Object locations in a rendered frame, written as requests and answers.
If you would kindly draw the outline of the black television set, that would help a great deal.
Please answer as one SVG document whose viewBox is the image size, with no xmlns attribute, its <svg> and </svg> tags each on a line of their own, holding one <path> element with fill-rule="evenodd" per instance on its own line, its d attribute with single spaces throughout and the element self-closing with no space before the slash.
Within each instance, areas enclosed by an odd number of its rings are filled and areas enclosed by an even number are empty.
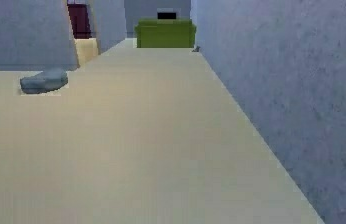
<svg viewBox="0 0 346 224">
<path fill-rule="evenodd" d="M 159 20 L 175 20 L 177 19 L 176 12 L 157 12 L 157 19 Z"/>
</svg>

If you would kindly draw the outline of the dark red door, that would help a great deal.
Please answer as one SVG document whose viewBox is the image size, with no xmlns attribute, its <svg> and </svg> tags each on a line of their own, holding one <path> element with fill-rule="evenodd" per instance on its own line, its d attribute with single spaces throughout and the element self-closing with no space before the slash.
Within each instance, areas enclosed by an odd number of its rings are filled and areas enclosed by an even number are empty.
<svg viewBox="0 0 346 224">
<path fill-rule="evenodd" d="M 86 4 L 68 4 L 68 12 L 75 39 L 91 38 L 91 29 Z"/>
</svg>

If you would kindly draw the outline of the green sofa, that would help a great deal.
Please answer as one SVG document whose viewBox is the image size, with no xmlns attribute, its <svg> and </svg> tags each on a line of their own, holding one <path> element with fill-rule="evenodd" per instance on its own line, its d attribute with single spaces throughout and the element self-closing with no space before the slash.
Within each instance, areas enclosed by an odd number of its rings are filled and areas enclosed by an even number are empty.
<svg viewBox="0 0 346 224">
<path fill-rule="evenodd" d="M 140 19 L 134 30 L 138 48 L 192 48 L 197 28 L 191 19 Z"/>
</svg>

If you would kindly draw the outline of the grey-blue floor cushion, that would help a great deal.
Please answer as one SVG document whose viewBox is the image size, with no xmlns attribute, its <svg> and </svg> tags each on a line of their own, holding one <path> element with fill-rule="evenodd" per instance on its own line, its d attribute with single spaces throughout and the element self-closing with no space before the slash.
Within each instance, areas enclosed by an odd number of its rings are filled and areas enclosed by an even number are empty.
<svg viewBox="0 0 346 224">
<path fill-rule="evenodd" d="M 20 79 L 20 89 L 26 94 L 41 94 L 58 90 L 68 83 L 64 69 L 52 68 Z"/>
</svg>

